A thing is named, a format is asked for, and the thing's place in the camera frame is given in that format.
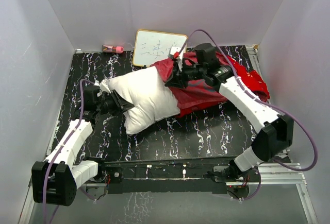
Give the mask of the white pillow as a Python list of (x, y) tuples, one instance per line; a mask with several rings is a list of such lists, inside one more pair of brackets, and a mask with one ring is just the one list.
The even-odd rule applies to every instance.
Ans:
[(177, 99), (164, 85), (154, 66), (108, 79), (111, 90), (116, 90), (135, 105), (124, 112), (128, 135), (137, 134), (155, 122), (180, 113)]

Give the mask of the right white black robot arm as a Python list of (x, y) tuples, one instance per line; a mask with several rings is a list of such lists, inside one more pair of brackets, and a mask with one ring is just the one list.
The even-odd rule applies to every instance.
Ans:
[(234, 75), (229, 65), (221, 65), (215, 48), (200, 44), (195, 48), (197, 62), (184, 62), (178, 47), (171, 47), (169, 57), (174, 62), (167, 87), (186, 88), (190, 80), (203, 79), (206, 84), (226, 97), (253, 125), (257, 132), (251, 146), (230, 161), (219, 175), (242, 181), (249, 170), (269, 161), (292, 144), (293, 119), (281, 115), (260, 101), (240, 78)]

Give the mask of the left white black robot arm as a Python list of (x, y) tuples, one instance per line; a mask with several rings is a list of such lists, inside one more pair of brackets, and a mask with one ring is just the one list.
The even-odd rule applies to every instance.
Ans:
[(90, 179), (102, 182), (107, 174), (102, 159), (83, 160), (76, 165), (78, 153), (102, 115), (118, 116), (134, 107), (116, 90), (91, 84), (81, 86), (80, 91), (80, 106), (61, 141), (43, 161), (32, 166), (36, 203), (70, 206), (84, 183)]

